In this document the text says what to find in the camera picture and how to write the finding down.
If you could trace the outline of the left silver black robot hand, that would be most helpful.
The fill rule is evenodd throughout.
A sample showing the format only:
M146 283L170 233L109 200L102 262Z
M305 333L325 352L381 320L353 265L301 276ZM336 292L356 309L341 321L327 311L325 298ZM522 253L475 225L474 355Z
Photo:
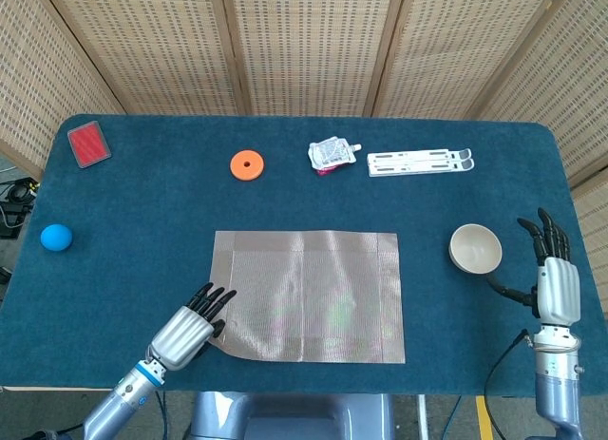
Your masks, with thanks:
M222 334L226 322L217 316L236 295L236 290L215 288L213 282L204 284L156 333L146 359L158 361L167 371L183 369L210 338Z

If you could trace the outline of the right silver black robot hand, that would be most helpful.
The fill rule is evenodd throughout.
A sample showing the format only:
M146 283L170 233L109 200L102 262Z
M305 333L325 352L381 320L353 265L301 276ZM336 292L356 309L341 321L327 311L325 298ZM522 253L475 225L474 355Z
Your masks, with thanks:
M538 209L542 226L524 218L518 224L533 240L538 266L536 284L525 293L503 285L493 274L485 276L500 296L529 307L542 324L569 328L580 321L580 276L571 261L570 239L543 208Z

